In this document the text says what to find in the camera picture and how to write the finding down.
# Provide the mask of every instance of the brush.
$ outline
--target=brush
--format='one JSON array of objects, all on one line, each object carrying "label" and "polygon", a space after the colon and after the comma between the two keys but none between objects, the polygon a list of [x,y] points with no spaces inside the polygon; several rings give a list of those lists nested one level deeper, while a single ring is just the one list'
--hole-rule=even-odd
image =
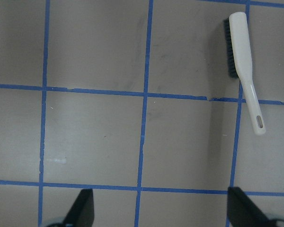
[{"label": "brush", "polygon": [[240,78],[252,127],[256,135],[263,135],[266,128],[252,80],[252,58],[246,14],[237,12],[224,21],[227,43],[229,75]]}]

